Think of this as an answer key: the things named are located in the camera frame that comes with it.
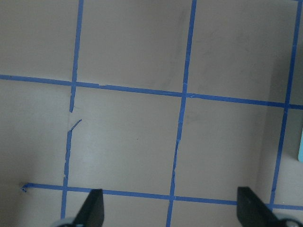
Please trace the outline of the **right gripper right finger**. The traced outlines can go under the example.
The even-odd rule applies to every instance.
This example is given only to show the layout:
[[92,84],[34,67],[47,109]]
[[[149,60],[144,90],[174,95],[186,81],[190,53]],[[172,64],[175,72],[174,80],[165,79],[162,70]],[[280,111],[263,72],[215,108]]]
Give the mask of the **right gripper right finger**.
[[237,189],[237,218],[243,227],[279,227],[279,219],[249,187]]

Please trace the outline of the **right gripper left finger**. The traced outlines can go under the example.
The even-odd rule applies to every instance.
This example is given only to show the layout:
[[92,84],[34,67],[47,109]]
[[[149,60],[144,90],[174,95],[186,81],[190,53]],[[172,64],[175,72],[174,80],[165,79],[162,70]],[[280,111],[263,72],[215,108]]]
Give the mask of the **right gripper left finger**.
[[94,189],[88,194],[72,222],[73,227],[102,227],[105,219],[103,190]]

